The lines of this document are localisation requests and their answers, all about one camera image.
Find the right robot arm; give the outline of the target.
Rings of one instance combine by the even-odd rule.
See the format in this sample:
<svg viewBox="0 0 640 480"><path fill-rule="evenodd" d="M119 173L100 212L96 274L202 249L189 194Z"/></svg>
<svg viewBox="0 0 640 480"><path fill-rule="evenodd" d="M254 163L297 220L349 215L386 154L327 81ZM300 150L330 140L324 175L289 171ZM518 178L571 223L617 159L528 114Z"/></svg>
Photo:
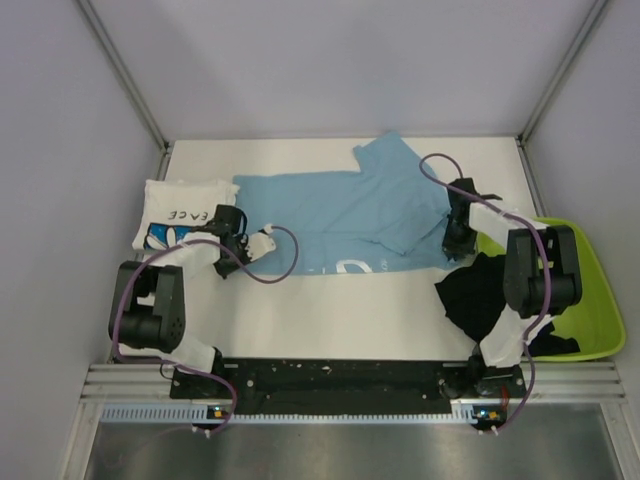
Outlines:
<svg viewBox="0 0 640 480"><path fill-rule="evenodd" d="M476 341L482 361L467 370L469 388L487 396L504 380L501 369L521 357L551 318L582 298L576 236L510 209L495 195L479 195L470 178L447 184L450 213L442 250L450 260L476 254L480 234L503 248L499 285L505 306L489 331Z"/></svg>

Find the light blue t shirt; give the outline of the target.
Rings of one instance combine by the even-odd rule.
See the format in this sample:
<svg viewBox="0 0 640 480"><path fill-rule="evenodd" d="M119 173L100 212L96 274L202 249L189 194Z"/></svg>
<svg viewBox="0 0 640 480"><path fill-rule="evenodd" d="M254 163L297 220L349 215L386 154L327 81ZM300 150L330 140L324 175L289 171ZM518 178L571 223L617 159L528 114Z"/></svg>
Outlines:
<svg viewBox="0 0 640 480"><path fill-rule="evenodd" d="M420 158L397 133L353 155L356 171L237 175L236 205L256 231L273 224L274 252L258 275L363 274L449 270L442 250L449 200L422 177Z"/></svg>

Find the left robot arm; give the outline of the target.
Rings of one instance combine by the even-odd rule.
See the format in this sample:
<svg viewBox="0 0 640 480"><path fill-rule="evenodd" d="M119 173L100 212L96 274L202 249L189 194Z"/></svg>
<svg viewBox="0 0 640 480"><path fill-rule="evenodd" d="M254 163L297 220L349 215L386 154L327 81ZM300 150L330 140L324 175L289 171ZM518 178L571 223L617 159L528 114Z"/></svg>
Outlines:
<svg viewBox="0 0 640 480"><path fill-rule="evenodd" d="M219 205L207 223L189 227L169 253L152 262L119 267L108 333L118 360L166 362L193 369L192 384L205 396L226 387L216 366L221 353L187 332L185 283L211 267L221 278L252 262L245 213Z"/></svg>

